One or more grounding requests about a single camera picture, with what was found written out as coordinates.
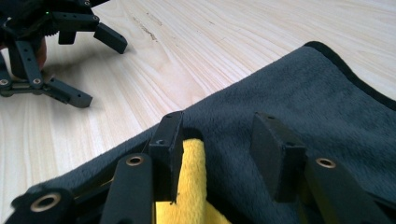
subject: yellow cloth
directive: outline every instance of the yellow cloth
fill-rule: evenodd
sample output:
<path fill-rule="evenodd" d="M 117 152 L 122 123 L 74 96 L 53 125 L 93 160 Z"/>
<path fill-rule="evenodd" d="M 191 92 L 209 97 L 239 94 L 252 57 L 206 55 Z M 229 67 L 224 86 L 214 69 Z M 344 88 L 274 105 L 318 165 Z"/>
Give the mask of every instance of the yellow cloth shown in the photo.
<path fill-rule="evenodd" d="M 198 139 L 183 143 L 184 154 L 178 180 L 177 203 L 157 204 L 159 224 L 230 223 L 206 201 L 206 168 L 204 143 Z"/>

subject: wooden table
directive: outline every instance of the wooden table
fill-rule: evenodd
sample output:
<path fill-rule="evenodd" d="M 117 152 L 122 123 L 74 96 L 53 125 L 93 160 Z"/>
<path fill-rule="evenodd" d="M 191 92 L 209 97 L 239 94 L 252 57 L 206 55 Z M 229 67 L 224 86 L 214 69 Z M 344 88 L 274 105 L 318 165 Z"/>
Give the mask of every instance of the wooden table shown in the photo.
<path fill-rule="evenodd" d="M 28 187 L 73 170 L 304 43 L 331 47 L 396 99 L 396 2 L 112 0 L 94 9 L 126 37 L 123 55 L 92 33 L 47 38 L 46 78 L 93 96 L 78 109 L 33 94 L 0 98 L 0 220 Z"/>

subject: dark blue fabric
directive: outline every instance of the dark blue fabric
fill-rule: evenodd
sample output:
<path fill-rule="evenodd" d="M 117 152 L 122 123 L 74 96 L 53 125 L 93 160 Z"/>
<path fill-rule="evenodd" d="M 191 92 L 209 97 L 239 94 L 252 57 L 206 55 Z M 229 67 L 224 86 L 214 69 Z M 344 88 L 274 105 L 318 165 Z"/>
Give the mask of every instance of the dark blue fabric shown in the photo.
<path fill-rule="evenodd" d="M 185 110 L 185 128 L 198 130 L 205 142 L 208 190 L 255 223 L 297 221 L 295 204 L 271 201 L 249 155 L 256 111 L 286 124 L 309 156 L 337 159 L 363 189 L 396 203 L 394 101 L 381 94 L 374 98 L 363 90 L 367 85 L 357 87 L 359 79 L 346 74 L 346 65 L 322 52 L 301 47 Z M 155 126 L 29 192 L 58 187 L 79 194 L 117 159 L 138 151 L 154 131 Z"/>

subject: wood grain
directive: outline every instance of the wood grain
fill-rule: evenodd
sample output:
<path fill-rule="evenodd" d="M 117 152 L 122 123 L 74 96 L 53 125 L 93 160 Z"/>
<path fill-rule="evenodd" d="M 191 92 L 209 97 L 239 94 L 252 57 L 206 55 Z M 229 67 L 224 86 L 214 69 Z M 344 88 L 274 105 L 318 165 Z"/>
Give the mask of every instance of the wood grain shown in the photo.
<path fill-rule="evenodd" d="M 33 184 L 73 170 L 265 65 L 317 40 L 396 99 L 396 2 L 113 0 L 94 9 L 129 41 L 47 38 L 46 78 L 93 96 L 77 109 L 30 94 L 0 98 L 0 220 Z"/>

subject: yellow fabric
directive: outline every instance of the yellow fabric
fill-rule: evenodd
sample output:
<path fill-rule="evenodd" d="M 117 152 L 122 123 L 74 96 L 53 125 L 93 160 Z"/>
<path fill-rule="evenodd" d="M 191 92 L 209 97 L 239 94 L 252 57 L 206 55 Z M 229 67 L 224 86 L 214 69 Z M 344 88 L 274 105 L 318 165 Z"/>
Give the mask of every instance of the yellow fabric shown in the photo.
<path fill-rule="evenodd" d="M 204 143 L 198 139 L 190 139 L 184 141 L 183 147 L 177 203 L 157 203 L 157 223 L 230 223 L 224 215 L 206 201 Z"/>

